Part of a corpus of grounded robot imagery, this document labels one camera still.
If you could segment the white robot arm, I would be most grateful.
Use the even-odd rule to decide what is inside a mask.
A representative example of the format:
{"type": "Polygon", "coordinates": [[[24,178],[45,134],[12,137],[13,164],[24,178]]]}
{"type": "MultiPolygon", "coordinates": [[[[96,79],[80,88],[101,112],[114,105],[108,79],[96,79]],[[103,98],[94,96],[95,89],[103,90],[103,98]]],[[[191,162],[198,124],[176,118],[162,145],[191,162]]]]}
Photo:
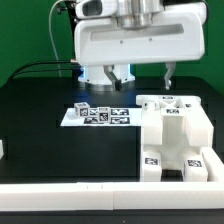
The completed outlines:
{"type": "Polygon", "coordinates": [[[164,0],[78,0],[75,56],[84,87],[120,90],[131,86],[133,64],[164,63],[165,87],[178,61],[200,59],[205,52],[204,2],[164,0]]]}

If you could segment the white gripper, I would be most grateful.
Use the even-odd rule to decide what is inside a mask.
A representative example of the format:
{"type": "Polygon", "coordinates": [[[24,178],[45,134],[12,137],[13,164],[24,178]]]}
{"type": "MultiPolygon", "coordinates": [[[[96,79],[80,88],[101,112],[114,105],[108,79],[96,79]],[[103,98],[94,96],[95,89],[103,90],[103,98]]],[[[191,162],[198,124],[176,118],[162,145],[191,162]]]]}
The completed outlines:
{"type": "Polygon", "coordinates": [[[165,89],[169,90],[177,61],[198,60],[205,52],[203,2],[164,6],[160,1],[118,1],[110,17],[83,19],[75,28],[75,55],[83,66],[104,65],[114,91],[121,80],[117,64],[166,64],[165,89]]]}

